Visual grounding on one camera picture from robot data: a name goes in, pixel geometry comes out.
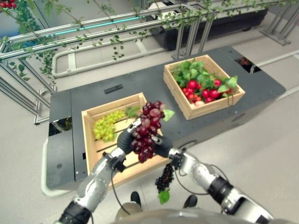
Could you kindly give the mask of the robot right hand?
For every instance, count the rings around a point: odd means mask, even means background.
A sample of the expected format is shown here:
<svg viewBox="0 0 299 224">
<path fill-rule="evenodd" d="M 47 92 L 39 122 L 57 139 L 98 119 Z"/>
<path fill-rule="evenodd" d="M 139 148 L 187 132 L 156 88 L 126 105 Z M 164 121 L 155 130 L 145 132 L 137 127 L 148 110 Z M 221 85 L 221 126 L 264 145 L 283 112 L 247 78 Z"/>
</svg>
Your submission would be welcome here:
<svg viewBox="0 0 299 224">
<path fill-rule="evenodd" d="M 151 139 L 154 141 L 154 153 L 163 158 L 168 158 L 169 152 L 173 147 L 172 141 L 161 135 L 153 135 Z"/>
</svg>

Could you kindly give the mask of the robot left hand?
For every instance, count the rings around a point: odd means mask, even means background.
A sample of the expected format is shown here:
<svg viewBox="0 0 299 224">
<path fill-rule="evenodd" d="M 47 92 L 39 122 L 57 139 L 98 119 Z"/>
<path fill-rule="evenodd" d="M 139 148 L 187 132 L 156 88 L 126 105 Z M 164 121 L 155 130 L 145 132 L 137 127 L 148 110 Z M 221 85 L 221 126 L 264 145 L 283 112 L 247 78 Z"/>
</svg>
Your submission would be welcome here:
<svg viewBox="0 0 299 224">
<path fill-rule="evenodd" d="M 132 122 L 127 129 L 125 129 L 117 138 L 117 147 L 120 148 L 125 154 L 131 153 L 131 142 L 133 141 L 132 133 L 141 124 L 141 119 L 137 118 Z"/>
</svg>

